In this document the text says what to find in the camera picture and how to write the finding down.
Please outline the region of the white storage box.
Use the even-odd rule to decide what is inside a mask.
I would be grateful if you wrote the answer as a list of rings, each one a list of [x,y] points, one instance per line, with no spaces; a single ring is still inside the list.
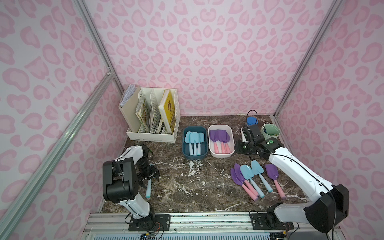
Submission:
[[[230,149],[232,150],[232,152],[230,154],[222,154],[220,141],[218,141],[220,153],[219,154],[214,153],[214,145],[213,145],[213,142],[210,140],[210,133],[209,133],[210,130],[225,130],[230,135],[231,140],[228,142]],[[211,155],[214,158],[229,158],[235,153],[235,141],[234,141],[234,137],[233,137],[233,131],[232,131],[232,128],[230,126],[228,126],[228,125],[212,125],[208,129],[208,136],[209,136],[209,150],[211,152]]]

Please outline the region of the purple square shovel pink handle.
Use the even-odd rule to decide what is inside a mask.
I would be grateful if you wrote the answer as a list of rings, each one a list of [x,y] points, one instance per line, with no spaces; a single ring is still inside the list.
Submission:
[[[218,137],[218,130],[210,130],[210,140],[213,142],[214,145],[214,153],[219,154],[220,149],[218,145],[219,137]]]

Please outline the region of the dark teal storage box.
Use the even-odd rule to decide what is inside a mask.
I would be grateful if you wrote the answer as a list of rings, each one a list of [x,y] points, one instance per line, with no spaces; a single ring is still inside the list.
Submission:
[[[202,160],[209,151],[208,133],[204,127],[184,129],[182,152],[188,160]]]

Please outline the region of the teal round shovel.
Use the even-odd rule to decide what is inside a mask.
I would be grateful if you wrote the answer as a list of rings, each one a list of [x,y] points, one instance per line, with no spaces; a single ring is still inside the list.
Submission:
[[[192,132],[190,135],[190,141],[191,141],[193,149],[194,149],[194,155],[193,156],[197,156],[197,146],[199,143],[199,133]]]
[[[185,143],[189,145],[189,155],[190,156],[193,156],[194,155],[194,149],[193,149],[193,146],[192,146],[192,143],[190,141],[190,135],[191,135],[192,132],[188,131],[186,133],[186,136],[185,136]]]

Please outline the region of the teal heart shovel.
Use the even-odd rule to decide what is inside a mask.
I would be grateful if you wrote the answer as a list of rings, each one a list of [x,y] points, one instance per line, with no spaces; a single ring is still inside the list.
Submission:
[[[201,143],[205,141],[205,135],[203,133],[199,133],[199,143],[197,146],[197,156],[201,155]]]

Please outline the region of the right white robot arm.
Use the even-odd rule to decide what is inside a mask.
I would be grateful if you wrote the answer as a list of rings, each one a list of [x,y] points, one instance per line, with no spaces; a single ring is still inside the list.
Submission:
[[[266,139],[258,126],[242,128],[242,139],[235,144],[235,152],[247,156],[257,155],[270,164],[266,169],[272,170],[269,177],[281,198],[285,197],[277,182],[279,168],[290,177],[307,195],[310,202],[306,204],[275,204],[267,211],[269,225],[277,222],[296,222],[310,224],[321,233],[333,232],[335,226],[349,215],[349,190],[342,184],[333,185],[320,177],[297,159],[278,139]]]

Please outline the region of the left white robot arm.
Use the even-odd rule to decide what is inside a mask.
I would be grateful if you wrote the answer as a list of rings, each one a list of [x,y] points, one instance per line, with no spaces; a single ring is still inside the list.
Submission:
[[[160,171],[149,163],[153,152],[147,145],[131,146],[115,160],[103,163],[103,196],[125,207],[132,222],[139,228],[151,228],[156,224],[154,209],[140,194],[139,187],[147,188],[152,179],[159,179]]]

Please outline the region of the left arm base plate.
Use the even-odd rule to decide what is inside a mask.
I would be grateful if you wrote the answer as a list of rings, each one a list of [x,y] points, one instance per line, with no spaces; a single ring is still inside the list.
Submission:
[[[171,215],[155,214],[149,215],[142,219],[131,219],[129,221],[129,232],[155,231],[160,228],[160,231],[169,231],[171,223]]]

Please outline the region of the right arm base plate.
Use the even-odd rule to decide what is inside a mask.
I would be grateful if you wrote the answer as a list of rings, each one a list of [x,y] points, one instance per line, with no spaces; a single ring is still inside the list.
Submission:
[[[253,230],[281,230],[288,232],[295,229],[293,223],[280,222],[277,217],[271,213],[251,212],[249,213],[249,217],[251,219]]]

